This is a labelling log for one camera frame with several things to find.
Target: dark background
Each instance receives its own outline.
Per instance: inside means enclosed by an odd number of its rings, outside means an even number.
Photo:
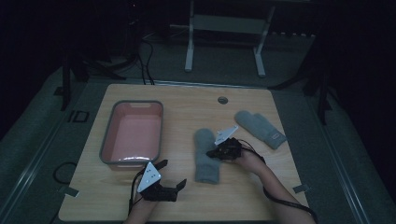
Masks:
[[[241,8],[237,1],[212,2],[202,1],[199,8],[260,17],[260,11]],[[189,23],[185,0],[6,0],[0,4],[0,138],[61,66],[65,50],[77,49],[108,61],[112,54],[133,53],[138,44],[134,40],[141,27],[128,33],[130,20],[144,18],[164,38],[169,24]],[[336,4],[335,9],[320,1],[280,4],[270,30],[317,36],[314,45],[327,59],[331,86],[395,200],[396,4],[390,0]]]

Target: metal stand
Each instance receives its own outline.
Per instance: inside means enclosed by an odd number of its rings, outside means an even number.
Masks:
[[[118,76],[117,74],[113,73],[110,69],[88,58],[84,54],[75,53],[70,50],[67,50],[64,53],[64,57],[62,61],[62,67],[63,67],[63,86],[62,86],[63,104],[61,108],[62,111],[66,110],[71,99],[70,70],[73,71],[77,80],[87,81],[89,78],[89,75],[86,71],[86,65],[84,63],[86,63],[90,67],[97,69],[102,74],[112,79],[117,79],[117,80],[126,79],[125,77]]]
[[[265,37],[268,35],[268,29],[274,16],[274,12],[275,7],[271,7],[266,20],[199,15],[194,14],[194,0],[190,0],[189,45],[187,47],[186,65],[184,70],[186,72],[192,71],[192,61],[194,55],[194,30],[235,32],[261,35],[259,44],[257,47],[253,48],[253,53],[258,75],[259,77],[265,77],[264,66],[262,64],[262,47],[264,45]]]
[[[312,96],[319,89],[318,117],[322,124],[325,125],[325,111],[330,108],[327,102],[329,76],[329,65],[325,56],[321,53],[318,43],[315,42],[305,56],[296,76],[275,86],[267,87],[267,89],[282,90],[298,81],[308,78],[308,82],[303,87],[304,95]]]

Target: pink tray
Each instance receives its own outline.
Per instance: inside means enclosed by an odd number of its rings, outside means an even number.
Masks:
[[[100,152],[112,170],[141,167],[160,156],[163,104],[158,101],[117,102]]]

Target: glove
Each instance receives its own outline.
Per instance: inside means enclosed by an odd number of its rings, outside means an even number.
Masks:
[[[216,148],[215,136],[208,129],[200,129],[194,135],[195,144],[195,181],[218,184],[219,183],[219,159],[211,159],[206,152]]]
[[[287,140],[286,136],[261,114],[251,115],[246,110],[241,110],[234,118],[239,125],[272,149],[279,148]]]

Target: wooden table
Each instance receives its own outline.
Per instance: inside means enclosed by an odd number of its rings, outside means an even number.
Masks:
[[[220,104],[220,96],[227,97],[228,104]],[[173,188],[187,178],[187,185],[178,194],[177,202],[159,203],[151,221],[275,218],[259,180],[236,164],[221,164],[218,185],[194,181],[193,134],[197,130],[209,128],[216,135],[219,130],[233,127],[236,124],[233,116],[244,109],[262,113],[284,132],[271,92],[242,88],[113,84],[106,91],[70,184],[71,188],[79,190],[79,195],[64,198],[59,213],[61,220],[127,218],[131,183],[137,171],[112,171],[99,159],[112,106],[119,100],[158,100],[163,103],[162,152],[158,161],[168,159],[169,162],[160,170],[163,175],[161,183],[164,187]],[[239,128],[233,136],[248,141],[262,154],[289,192],[300,203],[307,205],[304,193],[295,194],[292,190],[301,182],[288,142],[272,150],[243,128]]]

